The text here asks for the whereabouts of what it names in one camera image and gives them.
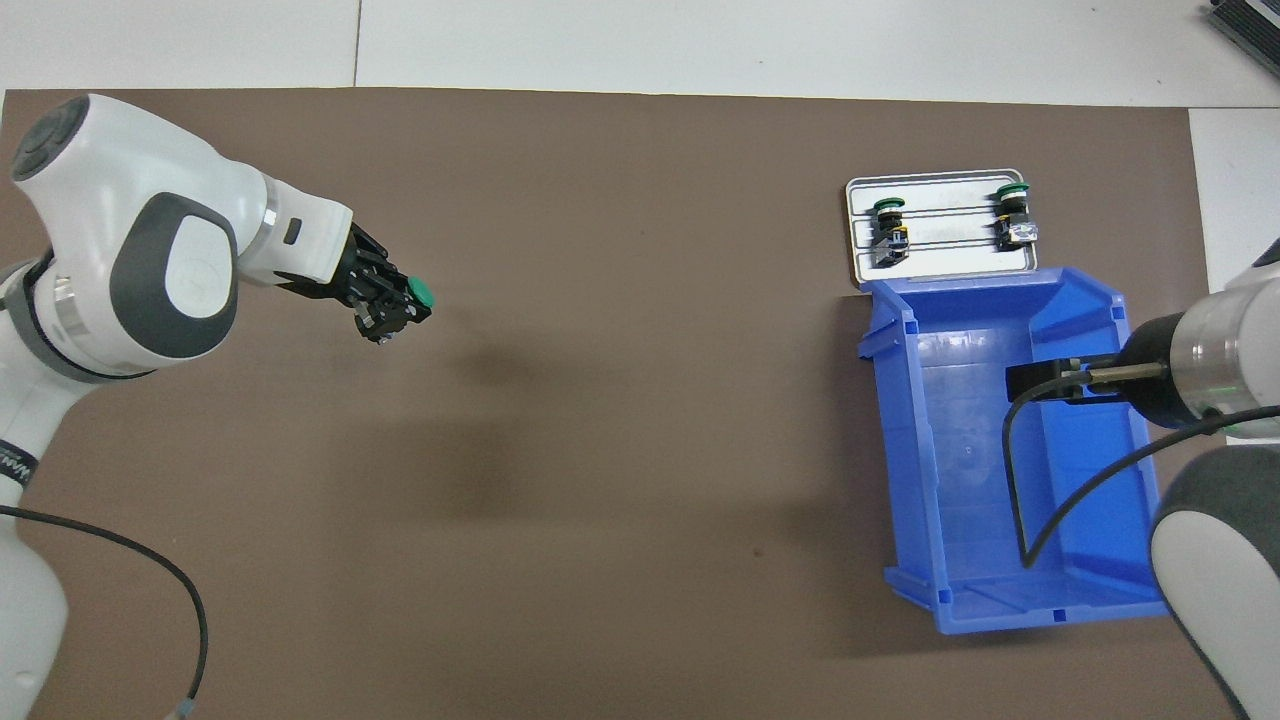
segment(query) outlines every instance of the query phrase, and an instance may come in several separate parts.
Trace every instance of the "brown surface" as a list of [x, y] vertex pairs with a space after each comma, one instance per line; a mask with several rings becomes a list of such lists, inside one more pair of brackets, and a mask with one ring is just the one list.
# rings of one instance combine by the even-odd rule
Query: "brown surface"
[[[72, 95], [10, 92], [0, 156]], [[378, 348], [242, 293], [214, 355], [73, 410], [27, 496], [200, 583], [204, 717], [1211, 717], [1167, 619], [938, 635], [892, 562], [842, 188], [1019, 168], [1042, 265], [1206, 290], [1187, 114], [529, 92], [129, 91], [351, 205], [438, 315]], [[0, 188], [5, 259], [41, 252]], [[1162, 461], [1162, 477], [1212, 441]], [[147, 717], [193, 626], [143, 560], [24, 530], [72, 605], [35, 719]]]

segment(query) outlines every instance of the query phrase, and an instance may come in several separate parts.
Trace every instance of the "green push button cap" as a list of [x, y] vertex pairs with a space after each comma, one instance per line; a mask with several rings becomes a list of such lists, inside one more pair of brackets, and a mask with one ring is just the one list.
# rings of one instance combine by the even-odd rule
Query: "green push button cap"
[[417, 299], [417, 301], [421, 302], [422, 305], [426, 305], [428, 307], [435, 306], [435, 296], [431, 295], [431, 288], [426, 287], [426, 283], [422, 282], [422, 278], [417, 277], [410, 278], [408, 291], [412, 292], [413, 297]]

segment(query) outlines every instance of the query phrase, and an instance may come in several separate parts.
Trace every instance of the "gray joint cap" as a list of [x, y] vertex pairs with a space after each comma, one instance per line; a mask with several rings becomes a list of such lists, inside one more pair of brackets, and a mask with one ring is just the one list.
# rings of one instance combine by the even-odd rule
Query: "gray joint cap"
[[88, 115], [88, 95], [68, 100], [45, 113], [18, 142], [9, 174], [14, 182], [33, 177], [49, 167], [76, 137]]

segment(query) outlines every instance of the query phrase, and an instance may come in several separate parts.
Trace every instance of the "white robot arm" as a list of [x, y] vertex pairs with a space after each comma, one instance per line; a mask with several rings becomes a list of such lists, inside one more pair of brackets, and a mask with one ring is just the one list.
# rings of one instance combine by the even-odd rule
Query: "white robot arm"
[[[1018, 370], [1034, 368], [1037, 377], [1061, 372], [1064, 377], [1038, 386], [1046, 391], [1075, 374], [1083, 378], [1079, 382], [1100, 383], [1091, 389], [1114, 393], [1105, 397], [1132, 404], [1152, 423], [1178, 429], [1148, 446], [1151, 451], [1217, 428], [1235, 437], [1277, 438], [1277, 320], [1280, 240], [1226, 290], [1185, 313], [1144, 323], [1116, 356], [1083, 373], [1061, 370], [1082, 368], [1082, 359]], [[1020, 395], [1021, 388], [1010, 383], [1010, 395]], [[1071, 401], [1082, 391], [1053, 392], [1059, 392], [1053, 398]], [[1034, 388], [1025, 393], [1048, 398]], [[1100, 473], [1088, 480], [1055, 512], [1056, 520], [1106, 477]], [[1280, 719], [1280, 452], [1229, 446], [1189, 464], [1161, 501], [1151, 557], [1174, 618], [1236, 714]], [[1034, 553], [1024, 556], [1024, 565], [1032, 562]]]
[[[401, 274], [348, 208], [110, 97], [42, 117], [12, 178], [52, 247], [0, 269], [0, 505], [18, 505], [77, 400], [218, 347], [237, 279], [335, 299], [379, 343], [431, 314], [426, 286]], [[67, 603], [10, 516], [0, 516], [0, 720], [22, 720]]]

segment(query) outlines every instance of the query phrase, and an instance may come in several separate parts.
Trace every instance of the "blue plastic bin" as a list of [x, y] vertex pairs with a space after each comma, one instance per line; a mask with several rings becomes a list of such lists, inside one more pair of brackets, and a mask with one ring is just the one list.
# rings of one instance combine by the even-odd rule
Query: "blue plastic bin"
[[[1151, 460], [1079, 505], [1024, 570], [1001, 460], [1005, 368], [1117, 351], [1124, 297], [1075, 269], [864, 284], [872, 327], [897, 565], [893, 591], [946, 634], [1166, 612], [1147, 541]], [[1125, 404], [1030, 404], [1014, 424], [1029, 537], [1093, 473], [1148, 442]]]

